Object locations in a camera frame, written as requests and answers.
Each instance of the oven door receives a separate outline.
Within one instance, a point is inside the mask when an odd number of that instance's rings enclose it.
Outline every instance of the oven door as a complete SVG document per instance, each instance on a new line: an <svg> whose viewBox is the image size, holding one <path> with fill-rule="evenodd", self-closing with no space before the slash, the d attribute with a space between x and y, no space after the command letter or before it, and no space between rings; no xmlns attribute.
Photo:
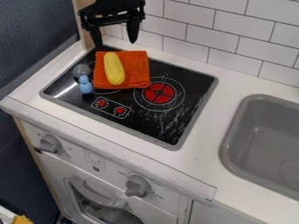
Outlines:
<svg viewBox="0 0 299 224"><path fill-rule="evenodd" d="M49 153L45 171L66 214L78 224L177 224L178 218Z"/></svg>

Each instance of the gray knob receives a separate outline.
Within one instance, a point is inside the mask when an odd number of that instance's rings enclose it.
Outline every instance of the gray knob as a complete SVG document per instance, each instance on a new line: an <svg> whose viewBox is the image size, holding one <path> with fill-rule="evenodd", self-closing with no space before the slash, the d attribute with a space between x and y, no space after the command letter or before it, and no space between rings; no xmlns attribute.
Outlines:
<svg viewBox="0 0 299 224"><path fill-rule="evenodd" d="M40 146L38 148L41 151L56 153L62 150L62 144L55 136L45 134L40 139Z"/></svg>
<svg viewBox="0 0 299 224"><path fill-rule="evenodd" d="M75 68L73 69L73 77L79 79L79 77L81 75L90 75L92 73L92 70L90 69L90 67L88 65L85 64L79 64L77 66L75 66Z"/></svg>
<svg viewBox="0 0 299 224"><path fill-rule="evenodd" d="M127 181L127 196L136 196L139 198L145 198L151 192L152 188L150 183L143 177L132 175Z"/></svg>

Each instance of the yellow object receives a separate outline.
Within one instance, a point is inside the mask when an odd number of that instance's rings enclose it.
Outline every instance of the yellow object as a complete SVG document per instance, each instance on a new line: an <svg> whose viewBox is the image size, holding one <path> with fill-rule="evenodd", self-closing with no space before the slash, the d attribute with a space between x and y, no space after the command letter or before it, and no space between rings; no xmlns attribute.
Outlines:
<svg viewBox="0 0 299 224"><path fill-rule="evenodd" d="M112 85L121 85L125 80L125 72L120 58L114 52L107 52L104 55L104 67L107 79Z"/></svg>
<svg viewBox="0 0 299 224"><path fill-rule="evenodd" d="M21 215L15 216L11 224L33 224L33 222L28 220L24 215Z"/></svg>

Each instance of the white cabinet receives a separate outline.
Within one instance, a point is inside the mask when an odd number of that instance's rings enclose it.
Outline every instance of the white cabinet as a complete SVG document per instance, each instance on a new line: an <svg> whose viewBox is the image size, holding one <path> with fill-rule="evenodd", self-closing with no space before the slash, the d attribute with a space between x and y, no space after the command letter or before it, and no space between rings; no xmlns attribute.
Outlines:
<svg viewBox="0 0 299 224"><path fill-rule="evenodd" d="M256 224L220 206L207 206L194 201L189 224Z"/></svg>

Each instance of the red burner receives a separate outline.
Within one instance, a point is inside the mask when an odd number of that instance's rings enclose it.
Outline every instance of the red burner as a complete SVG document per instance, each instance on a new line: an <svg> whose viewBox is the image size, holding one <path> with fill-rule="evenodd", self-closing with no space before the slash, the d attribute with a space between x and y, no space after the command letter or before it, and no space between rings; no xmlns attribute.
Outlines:
<svg viewBox="0 0 299 224"><path fill-rule="evenodd" d="M124 108L122 108L122 107L116 108L115 112L117 114L122 114L124 112Z"/></svg>
<svg viewBox="0 0 299 224"><path fill-rule="evenodd" d="M99 106L99 107L105 107L106 104L107 104L107 102L104 101L104 100L100 100L100 101L98 101L98 106Z"/></svg>
<svg viewBox="0 0 299 224"><path fill-rule="evenodd" d="M167 83L153 83L144 90L144 97L148 102L165 104L175 97L175 90Z"/></svg>

